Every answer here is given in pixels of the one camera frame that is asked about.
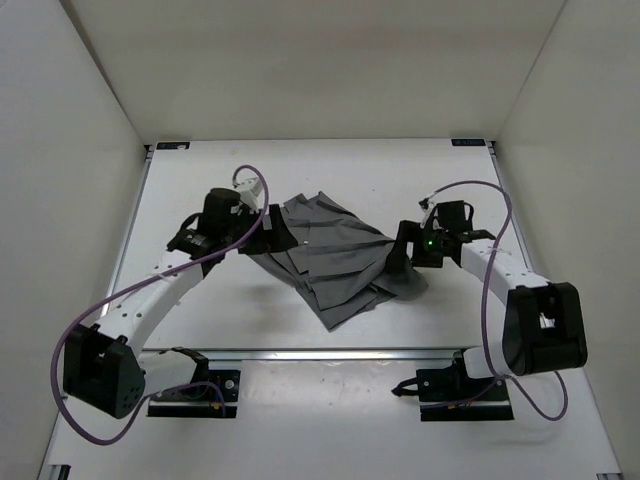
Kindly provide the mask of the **grey pleated skirt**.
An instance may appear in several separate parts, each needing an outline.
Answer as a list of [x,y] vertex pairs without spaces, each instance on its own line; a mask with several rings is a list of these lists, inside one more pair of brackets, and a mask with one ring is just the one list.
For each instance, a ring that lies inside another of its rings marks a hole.
[[281,212],[298,245],[252,260],[293,287],[326,330],[386,301],[414,300],[427,289],[408,258],[397,271],[387,272],[394,241],[325,193],[311,198],[298,194]]

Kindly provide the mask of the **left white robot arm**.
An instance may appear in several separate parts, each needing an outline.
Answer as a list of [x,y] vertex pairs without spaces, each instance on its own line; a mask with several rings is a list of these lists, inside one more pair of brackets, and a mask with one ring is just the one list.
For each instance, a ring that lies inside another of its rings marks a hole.
[[259,178],[213,188],[201,211],[187,217],[151,275],[114,301],[90,327],[74,327],[65,340],[62,387],[66,394],[122,419],[140,401],[177,388],[188,398],[209,385],[207,359],[172,347],[142,359],[144,345],[182,298],[237,251],[259,255],[286,251],[297,242]]

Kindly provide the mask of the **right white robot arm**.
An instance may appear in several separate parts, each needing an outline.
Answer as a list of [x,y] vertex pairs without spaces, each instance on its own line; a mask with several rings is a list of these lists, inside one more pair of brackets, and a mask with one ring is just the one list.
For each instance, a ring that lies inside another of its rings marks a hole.
[[473,207],[462,200],[431,206],[420,222],[400,222],[385,270],[440,268],[451,259],[481,281],[481,301],[495,296],[504,306],[500,340],[492,341],[481,316],[482,344],[462,354],[448,376],[449,391],[471,400],[484,378],[529,376],[581,368],[588,359],[580,297],[568,282],[553,283],[499,247],[495,235],[473,226]]

